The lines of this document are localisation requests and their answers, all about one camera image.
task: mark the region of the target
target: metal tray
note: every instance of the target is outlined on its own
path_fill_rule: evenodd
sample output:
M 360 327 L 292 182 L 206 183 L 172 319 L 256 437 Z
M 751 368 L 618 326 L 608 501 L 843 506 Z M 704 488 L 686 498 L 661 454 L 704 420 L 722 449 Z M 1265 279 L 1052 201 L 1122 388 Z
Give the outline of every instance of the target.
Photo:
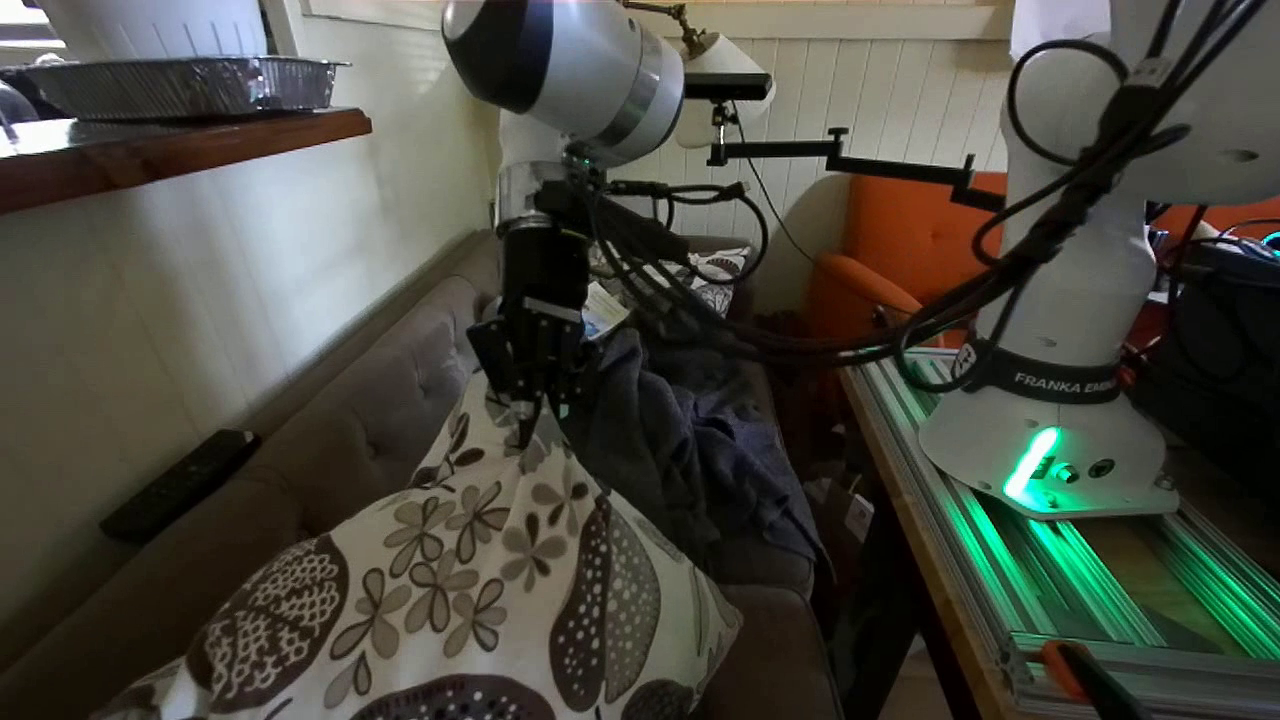
M 35 94 L 79 120 L 228 120 L 316 113 L 333 104 L 335 66 L 319 61 L 104 61 L 22 74 Z

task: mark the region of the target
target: sofa armrest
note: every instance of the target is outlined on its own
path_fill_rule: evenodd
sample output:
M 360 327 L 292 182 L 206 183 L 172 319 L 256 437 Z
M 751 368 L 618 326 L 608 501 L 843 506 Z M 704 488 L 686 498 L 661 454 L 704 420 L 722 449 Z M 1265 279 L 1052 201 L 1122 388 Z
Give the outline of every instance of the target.
M 796 594 L 767 585 L 722 585 L 742 611 L 742 630 L 717 667 L 692 720 L 836 720 L 840 694 L 816 616 Z
M 925 304 L 911 293 L 866 263 L 853 258 L 824 258 L 811 267 L 802 327 L 829 340 L 865 340 L 919 309 Z

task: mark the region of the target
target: black cable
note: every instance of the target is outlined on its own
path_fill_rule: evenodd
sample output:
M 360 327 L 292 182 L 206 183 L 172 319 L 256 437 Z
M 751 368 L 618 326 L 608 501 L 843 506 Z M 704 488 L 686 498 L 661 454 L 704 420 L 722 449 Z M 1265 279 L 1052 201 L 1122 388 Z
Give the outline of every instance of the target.
M 1035 158 L 1042 158 L 1042 160 L 1052 160 L 1052 164 L 1076 164 L 1070 158 L 1060 158 L 1060 151 L 1042 149 L 1042 145 L 1029 132 L 1025 113 L 1019 113 L 1019 104 L 1016 104 L 1025 70 L 1029 70 L 1035 57 L 1060 53 L 1060 47 L 1064 47 L 1064 53 L 1097 57 L 1098 66 L 1112 70 L 1112 76 L 1116 76 L 1119 85 L 1122 85 L 1126 70 L 1122 70 L 1122 61 L 1119 61 L 1116 53 L 1107 53 L 1107 47 L 1098 47 L 1098 46 L 1086 46 L 1086 40 L 1047 40 L 1047 46 L 1029 47 L 1029 53 L 1013 66 L 1013 74 L 1009 74 L 1009 94 L 1003 94 L 1009 127 L 1013 127 L 1016 139 L 1025 139 Z
M 990 326 L 990 335 L 988 335 L 982 346 L 996 347 L 996 346 L 1003 340 L 1009 319 L 1013 319 L 1025 287 L 1029 287 L 1029 279 L 1009 293 L 1009 302 L 1003 302 L 1003 309 L 998 309 L 998 315 L 996 315 L 996 326 Z M 906 363 L 906 347 L 917 347 L 917 346 L 919 346 L 919 340 L 904 335 L 899 347 L 893 354 L 893 363 L 894 363 L 894 371 L 899 371 L 911 388 L 919 388 L 919 394 L 979 388 L 979 383 L 982 383 L 982 371 L 988 371 L 990 360 L 996 360 L 996 354 L 979 354 L 964 371 L 956 371 L 956 377 L 947 377 L 947 381 L 934 383 L 934 381 L 919 377 L 919 371 Z
M 811 340 L 775 335 L 775 334 L 722 319 L 696 293 L 686 293 L 664 263 L 641 263 L 636 258 L 644 258 L 644 241 L 611 236 L 603 241 L 603 258 L 618 272 L 641 313 L 664 315 L 664 319 L 692 315 L 692 327 L 701 334 L 696 346 L 704 347 L 720 347 L 726 356 L 760 360 L 760 363 L 832 363 L 832 356 L 847 354 L 843 346 L 811 346 Z
M 742 194 L 742 183 L 656 183 L 656 182 L 617 182 L 608 189 L 611 196 L 648 196 L 652 206 L 664 201 L 668 206 L 668 227 L 675 223 L 675 206 L 742 206 L 757 219 L 757 248 L 751 258 L 742 261 L 741 272 L 730 276 L 707 276 L 704 267 L 696 267 L 692 261 L 673 261 L 681 267 L 686 267 L 692 276 L 701 276 L 704 283 L 717 283 L 717 287 L 737 287 L 742 279 L 757 276 L 757 267 L 763 263 L 767 258 L 767 219 L 760 213 L 760 206 Z
M 775 201 L 772 201 L 772 194 L 767 194 L 767 183 L 763 183 L 763 178 L 760 178 L 760 169 L 757 169 L 751 158 L 747 158 L 747 173 L 757 178 L 757 189 L 760 189 L 760 196 L 763 196 L 763 206 L 767 206 L 767 213 L 772 213 L 772 219 L 775 219 L 775 233 L 785 233 L 785 241 L 792 246 L 796 258 L 802 258 L 806 263 L 819 263 L 819 261 L 796 241 L 792 223 L 789 223 L 785 213 L 775 208 Z
M 1175 12 L 1179 12 L 1179 0 L 1163 0 L 1157 38 L 1152 38 L 1152 46 L 1148 46 L 1148 61 L 1163 57 L 1163 46 L 1169 46 L 1169 31 L 1172 31 Z
M 673 279 L 661 263 L 652 263 L 656 276 L 664 276 L 664 283 L 656 276 L 648 276 L 648 267 L 636 261 L 641 252 L 629 248 L 629 241 L 608 241 L 603 258 L 608 263 L 618 272 L 618 279 L 636 293 L 641 304 L 648 304 L 648 293 L 661 302 L 673 302 L 673 313 L 681 313 L 683 319 L 692 319 L 696 334 L 704 334 L 704 340 L 713 340 L 717 347 L 751 356 L 751 360 L 836 360 L 836 363 L 858 363 L 858 360 L 885 360 L 885 356 L 899 356 L 899 347 L 917 335 L 934 335 L 959 319 L 966 319 L 970 313 L 979 313 L 982 304 L 1009 298 L 1003 313 L 996 315 L 990 335 L 1003 334 L 1019 293 L 1029 287 L 1032 272 L 1055 258 L 1055 248 L 1070 236 L 1070 227 L 1083 219 L 1083 213 L 1093 208 L 1097 196 L 1103 196 L 1116 182 L 1116 173 L 1145 158 L 1157 124 L 1169 116 L 1169 107 L 1179 102 L 1183 90 L 1192 90 L 1192 81 L 1245 31 L 1245 26 L 1253 20 L 1253 3 L 1214 3 L 1199 31 L 1192 38 L 1192 46 L 1183 47 L 1183 57 L 1175 61 L 1175 70 L 1169 74 L 1169 81 L 1159 85 L 1159 98 L 1135 98 L 1141 116 L 1122 116 L 1119 127 L 1098 127 L 1098 139 L 1093 149 L 1083 149 L 1083 158 L 1070 164 L 1069 178 L 1060 178 L 1055 183 L 1032 194 L 1029 201 L 996 213 L 988 219 L 982 233 L 990 233 L 996 223 L 1013 219 L 1016 213 L 1047 201 L 1052 194 L 1064 194 L 1029 233 L 1025 246 L 1016 246 L 1016 252 L 1009 252 L 1003 261 L 990 261 L 982 276 L 959 283 L 956 293 L 941 298 L 934 304 L 925 304 L 906 326 L 866 340 L 866 346 L 796 346 L 796 340 L 775 340 L 775 335 L 760 335 L 757 327 L 737 327 L 730 319 L 717 315 L 713 309 L 704 309 L 701 302 L 686 302 L 686 293 L 681 287 L 681 279 Z M 772 217 L 780 219 L 767 183 L 760 178 L 760 169 L 751 169 L 751 178 L 760 182 L 760 194 L 772 208 Z M 780 233 L 792 241 L 792 248 L 798 258 L 806 258 L 796 236 L 789 233 L 789 223 L 780 219 Z

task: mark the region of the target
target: electronic device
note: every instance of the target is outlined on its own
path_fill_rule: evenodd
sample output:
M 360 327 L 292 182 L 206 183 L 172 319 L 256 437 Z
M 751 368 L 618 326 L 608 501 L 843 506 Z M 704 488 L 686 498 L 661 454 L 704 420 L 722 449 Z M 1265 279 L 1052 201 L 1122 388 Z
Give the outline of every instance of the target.
M 104 531 L 120 546 L 147 546 L 203 498 L 213 498 L 233 471 L 256 454 L 261 437 L 251 433 L 213 433 L 182 461 L 161 471 L 147 488 L 126 498 L 107 522 Z

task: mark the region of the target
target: wooden shelf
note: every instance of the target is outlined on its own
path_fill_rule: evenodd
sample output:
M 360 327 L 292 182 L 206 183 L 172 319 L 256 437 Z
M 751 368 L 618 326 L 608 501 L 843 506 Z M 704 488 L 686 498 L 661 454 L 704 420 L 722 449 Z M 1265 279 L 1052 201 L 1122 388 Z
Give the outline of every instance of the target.
M 355 107 L 235 124 L 39 120 L 10 127 L 17 145 L 0 136 L 0 217 L 371 132 Z

